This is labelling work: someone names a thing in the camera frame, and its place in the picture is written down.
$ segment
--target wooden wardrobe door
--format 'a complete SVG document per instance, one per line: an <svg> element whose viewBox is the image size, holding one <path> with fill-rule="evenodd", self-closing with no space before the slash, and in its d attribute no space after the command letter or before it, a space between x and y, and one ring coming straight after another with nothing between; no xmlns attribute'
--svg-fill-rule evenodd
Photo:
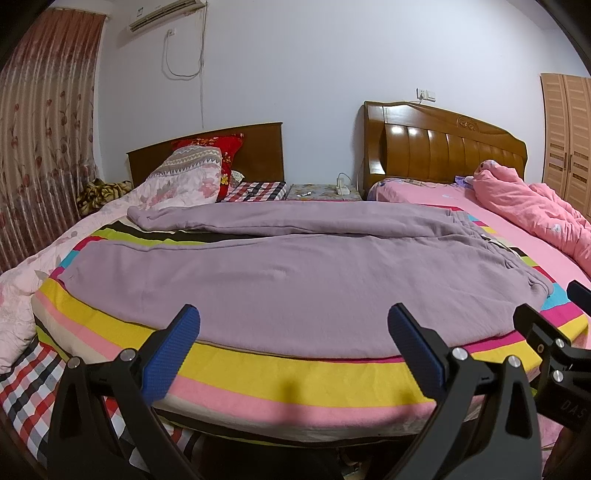
<svg viewBox="0 0 591 480"><path fill-rule="evenodd" d="M546 117L543 181L564 198L569 154L569 110L564 79L557 73L543 73L541 78Z"/></svg>
<svg viewBox="0 0 591 480"><path fill-rule="evenodd" d="M587 79L564 75L569 107L569 172L564 199L585 216L589 205L591 155L591 99Z"/></svg>

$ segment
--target checkered fabric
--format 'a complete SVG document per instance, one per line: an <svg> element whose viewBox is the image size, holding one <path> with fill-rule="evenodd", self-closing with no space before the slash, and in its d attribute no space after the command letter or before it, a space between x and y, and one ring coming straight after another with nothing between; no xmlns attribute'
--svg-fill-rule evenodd
<svg viewBox="0 0 591 480"><path fill-rule="evenodd" d="M283 200L287 195L284 181L253 182L243 181L229 193L223 202L263 202L266 200Z"/></svg>
<svg viewBox="0 0 591 480"><path fill-rule="evenodd" d="M0 375L2 408L19 437L43 467L47 467L49 425L57 384L65 366L53 347L35 337L12 366L12 371ZM125 457L132 465L147 471L125 427L117 403L112 398L107 398L105 404ZM179 449L191 460L200 446L198 440L201 434L173 426L165 420L162 423Z"/></svg>

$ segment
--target red floral pillow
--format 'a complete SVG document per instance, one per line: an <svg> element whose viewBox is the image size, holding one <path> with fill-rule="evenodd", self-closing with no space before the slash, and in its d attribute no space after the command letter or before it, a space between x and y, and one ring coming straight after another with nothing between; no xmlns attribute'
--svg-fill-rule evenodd
<svg viewBox="0 0 591 480"><path fill-rule="evenodd" d="M222 177L220 192L217 194L217 201L221 202L228 194L230 176L232 175L232 162L234 162L234 155L242 146L243 139L244 134L228 135L227 137L187 138L173 142L173 147L176 150L189 145L199 145L202 147L217 147L222 151Z"/></svg>

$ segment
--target brown curtain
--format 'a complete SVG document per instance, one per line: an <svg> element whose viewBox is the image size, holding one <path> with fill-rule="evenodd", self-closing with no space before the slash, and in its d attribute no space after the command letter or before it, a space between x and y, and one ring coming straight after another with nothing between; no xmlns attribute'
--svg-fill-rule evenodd
<svg viewBox="0 0 591 480"><path fill-rule="evenodd" d="M0 73L0 272L74 225L94 179L93 100L104 15L48 9Z"/></svg>

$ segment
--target headboard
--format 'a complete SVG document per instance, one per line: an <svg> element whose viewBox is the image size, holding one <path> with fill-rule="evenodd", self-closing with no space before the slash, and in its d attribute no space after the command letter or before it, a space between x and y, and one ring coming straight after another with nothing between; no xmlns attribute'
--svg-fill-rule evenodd
<svg viewBox="0 0 591 480"><path fill-rule="evenodd" d="M187 135L129 152L129 166L134 185L140 185L173 153L172 142L186 138L210 138L244 134L244 143L234 156L232 169L245 176L245 181L283 181L282 123L246 125L212 132Z"/></svg>
<svg viewBox="0 0 591 480"><path fill-rule="evenodd" d="M409 102L365 102L363 188L386 177L452 183L493 158L521 178L527 149L506 130L460 113Z"/></svg>

